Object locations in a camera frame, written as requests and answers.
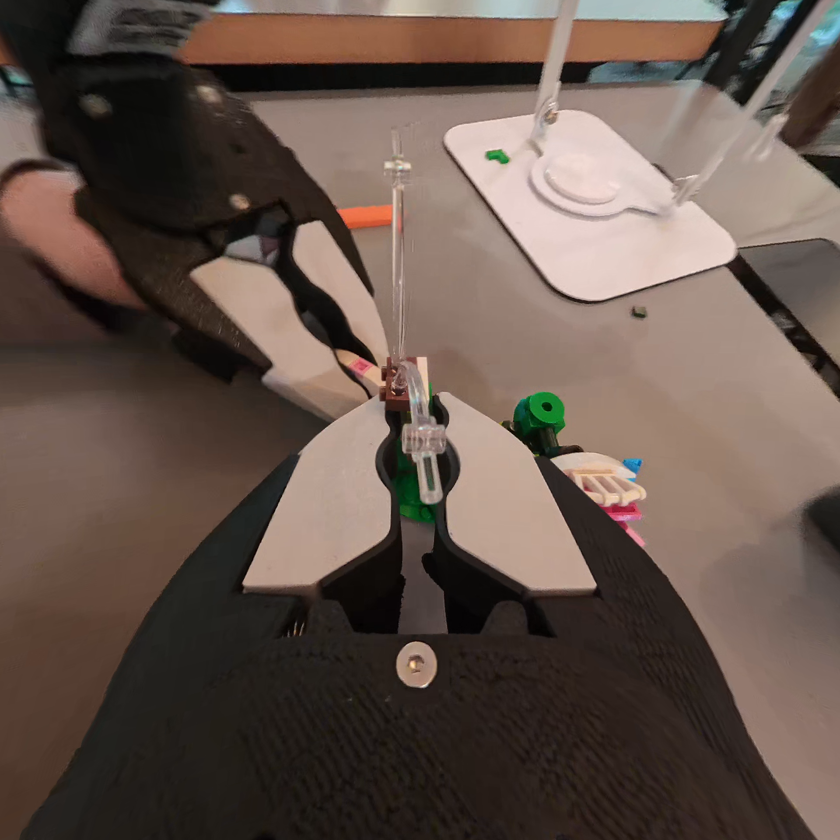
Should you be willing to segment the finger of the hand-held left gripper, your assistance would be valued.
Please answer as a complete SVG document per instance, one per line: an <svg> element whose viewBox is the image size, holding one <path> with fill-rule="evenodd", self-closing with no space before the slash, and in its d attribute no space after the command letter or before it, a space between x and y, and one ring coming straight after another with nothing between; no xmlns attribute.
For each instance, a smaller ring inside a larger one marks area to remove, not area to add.
<svg viewBox="0 0 840 840"><path fill-rule="evenodd" d="M276 273L303 325L333 351L381 366L389 354L382 317L354 242L350 254L316 220L276 230Z"/></svg>
<svg viewBox="0 0 840 840"><path fill-rule="evenodd" d="M271 391L328 422L370 400L335 352L304 325L273 269L221 257L190 278L267 358L261 381Z"/></svg>

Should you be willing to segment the orange brick separator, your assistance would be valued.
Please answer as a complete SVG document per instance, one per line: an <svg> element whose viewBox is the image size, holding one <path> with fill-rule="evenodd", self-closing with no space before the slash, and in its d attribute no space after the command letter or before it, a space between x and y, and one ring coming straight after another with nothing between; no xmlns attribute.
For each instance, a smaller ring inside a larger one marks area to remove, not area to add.
<svg viewBox="0 0 840 840"><path fill-rule="evenodd" d="M390 227L393 220L391 204L344 207L338 212L350 230Z"/></svg>

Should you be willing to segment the white stand with clear posts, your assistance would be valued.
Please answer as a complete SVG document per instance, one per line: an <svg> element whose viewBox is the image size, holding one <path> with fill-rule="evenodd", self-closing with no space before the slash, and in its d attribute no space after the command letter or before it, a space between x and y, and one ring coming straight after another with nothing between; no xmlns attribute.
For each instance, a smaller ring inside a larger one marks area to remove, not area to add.
<svg viewBox="0 0 840 840"><path fill-rule="evenodd" d="M444 147L533 268L580 302L624 297L723 267L737 254L699 205L726 165L765 168L790 107L760 124L778 83L834 2L811 2L745 104L714 120L683 101L646 155L593 113L563 108L561 71L578 2L559 2L532 115L463 123ZM510 163L487 161L503 149Z"/></svg>

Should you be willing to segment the person's left hand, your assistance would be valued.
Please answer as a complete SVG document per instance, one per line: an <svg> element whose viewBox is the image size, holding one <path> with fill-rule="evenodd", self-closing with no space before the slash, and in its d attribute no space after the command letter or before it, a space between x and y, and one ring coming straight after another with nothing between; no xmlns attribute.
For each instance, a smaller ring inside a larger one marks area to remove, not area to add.
<svg viewBox="0 0 840 840"><path fill-rule="evenodd" d="M77 215L77 178L66 170L18 170L2 185L2 230L61 283L110 305L146 309L104 238Z"/></svg>

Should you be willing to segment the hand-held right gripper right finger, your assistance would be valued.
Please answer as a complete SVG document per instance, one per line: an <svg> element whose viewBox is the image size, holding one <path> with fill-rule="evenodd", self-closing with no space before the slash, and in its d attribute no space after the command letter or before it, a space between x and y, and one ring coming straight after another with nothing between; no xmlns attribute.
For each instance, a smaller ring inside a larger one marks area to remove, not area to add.
<svg viewBox="0 0 840 840"><path fill-rule="evenodd" d="M528 448L452 393L436 396L446 425L444 497L434 572L461 599L589 596L596 584Z"/></svg>

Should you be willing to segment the wooden edged table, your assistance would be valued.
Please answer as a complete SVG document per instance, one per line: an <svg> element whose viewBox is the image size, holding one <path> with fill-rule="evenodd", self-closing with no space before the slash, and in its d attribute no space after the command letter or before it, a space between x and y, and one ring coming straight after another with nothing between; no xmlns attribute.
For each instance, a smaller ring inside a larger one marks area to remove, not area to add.
<svg viewBox="0 0 840 840"><path fill-rule="evenodd" d="M228 1L181 51L194 65L542 64L556 1ZM694 60L713 2L581 1L567 60Z"/></svg>

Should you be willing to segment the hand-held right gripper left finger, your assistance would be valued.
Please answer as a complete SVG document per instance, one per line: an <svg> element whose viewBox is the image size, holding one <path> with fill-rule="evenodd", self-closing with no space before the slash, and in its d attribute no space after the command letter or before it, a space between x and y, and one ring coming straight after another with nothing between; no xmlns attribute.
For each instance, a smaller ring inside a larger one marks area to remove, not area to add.
<svg viewBox="0 0 840 840"><path fill-rule="evenodd" d="M247 594L316 597L356 569L373 571L400 543L393 488L382 473L392 428L372 398L300 451L243 579Z"/></svg>

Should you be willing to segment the green lego flower model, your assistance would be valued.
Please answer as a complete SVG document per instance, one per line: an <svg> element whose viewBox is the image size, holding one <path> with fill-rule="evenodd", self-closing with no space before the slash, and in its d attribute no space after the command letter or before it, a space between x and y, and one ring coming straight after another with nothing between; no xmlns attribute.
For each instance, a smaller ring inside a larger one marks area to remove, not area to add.
<svg viewBox="0 0 840 840"><path fill-rule="evenodd" d="M381 398L408 397L405 377L388 360L383 369ZM646 489L637 483L643 460L585 452L579 446L561 446L558 436L565 428L564 404L552 392L535 392L515 406L510 421L502 427L523 443L536 458L549 458L598 507L616 522L640 547L646 543L634 529L643 515L639 503L647 497ZM435 506L422 502L414 464L404 454L397 456L396 494L402 516L415 522L434 520Z"/></svg>

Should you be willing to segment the clear lego bar assembly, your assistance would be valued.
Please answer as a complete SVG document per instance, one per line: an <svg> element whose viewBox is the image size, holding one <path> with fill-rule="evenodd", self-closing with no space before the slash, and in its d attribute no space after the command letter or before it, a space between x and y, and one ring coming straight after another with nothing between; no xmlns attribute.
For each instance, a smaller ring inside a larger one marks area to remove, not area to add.
<svg viewBox="0 0 840 840"><path fill-rule="evenodd" d="M438 458L446 450L445 427L435 418L431 408L432 391L428 362L424 356L407 352L408 289L406 282L406 190L413 173L403 141L403 130L391 131L391 155L384 162L384 173L392 190L391 277L393 340L385 363L384 402L387 412L401 420L401 447L404 456L414 465L418 499L426 507L442 501L444 489L439 474Z"/></svg>

